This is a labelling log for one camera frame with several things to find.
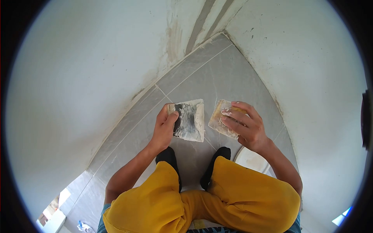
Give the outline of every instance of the forearm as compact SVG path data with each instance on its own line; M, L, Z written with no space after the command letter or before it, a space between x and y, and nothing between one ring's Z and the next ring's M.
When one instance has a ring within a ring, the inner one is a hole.
M291 162L269 139L268 146L259 153L271 165L277 179L289 183L301 196L303 184L301 177Z
M152 146L147 145L130 162L120 168L107 183L104 203L111 203L120 194L132 189L159 152Z

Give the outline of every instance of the finger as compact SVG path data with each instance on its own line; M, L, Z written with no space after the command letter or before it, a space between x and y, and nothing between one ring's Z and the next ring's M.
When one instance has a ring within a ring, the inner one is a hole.
M240 123L235 122L229 117L223 116L221 117L223 124L225 124L228 128L232 129L239 135L246 135L247 131L249 130L245 126L241 125Z
M178 119L178 117L178 111L174 111L173 113L168 115L167 120L163 125L166 125L166 127L173 127L173 124L175 124L175 121Z
M165 105L163 105L161 111L158 113L157 115L157 124L163 124L166 120L167 120L167 117L168 117L168 114L167 114L167 106L170 105L172 103L167 103Z
M238 140L237 140L239 143L241 143L242 145L246 144L246 139L244 137L242 137L241 135L238 135Z
M245 110L247 114L254 120L261 119L260 115L255 110L255 108L248 103L241 102L241 101L232 101L232 106Z
M238 120L239 122L241 122L242 124L246 125L247 127L250 127L252 125L255 124L255 122L253 121L253 119L251 119L250 117L248 117L246 114L242 113L242 112L239 112L239 111L236 111L236 110L233 110L233 109L224 109L222 111L222 114L224 116L230 116L236 120Z

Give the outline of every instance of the yellow pants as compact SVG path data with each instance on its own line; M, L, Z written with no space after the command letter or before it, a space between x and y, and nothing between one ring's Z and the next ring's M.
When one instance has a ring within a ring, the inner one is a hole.
M251 233L283 233L294 223L300 197L286 182L217 157L208 191L179 193L167 162L139 187L122 193L103 214L108 233L186 232L206 219Z

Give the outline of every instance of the foot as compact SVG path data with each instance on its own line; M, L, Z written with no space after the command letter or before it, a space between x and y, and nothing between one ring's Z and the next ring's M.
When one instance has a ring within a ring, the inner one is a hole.
M218 156L223 156L224 158L230 160L231 159L231 150L228 147L220 147L214 154L214 156L211 159L211 162L205 171L205 174L203 174L202 178L200 179L201 187L207 191L207 188L209 187L212 171L214 170L214 163Z
M176 173L179 176L179 192L180 192L181 187L182 187L181 186L181 179L180 179L178 164L176 162L175 152L173 151L173 149L171 147L167 147L167 149L165 149L164 151L159 153L156 156L156 163L158 163L159 161L165 161L175 169Z

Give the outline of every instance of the gray tile floor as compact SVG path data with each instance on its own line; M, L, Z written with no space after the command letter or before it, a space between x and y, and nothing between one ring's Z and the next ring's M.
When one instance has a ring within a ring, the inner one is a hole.
M89 169L69 185L74 194L61 208L67 215L65 226L72 233L79 232L78 220L97 230L106 184L147 145L162 106L199 98L205 106L205 141L173 138L170 145L175 150L183 190L200 188L198 181L219 147L229 147L232 160L241 147L236 140L207 126L220 99L253 105L263 118L267 136L298 169L289 135L271 95L238 49L224 35L218 35L164 75L133 106L101 146ZM141 185L155 166L155 162L151 163L135 186Z

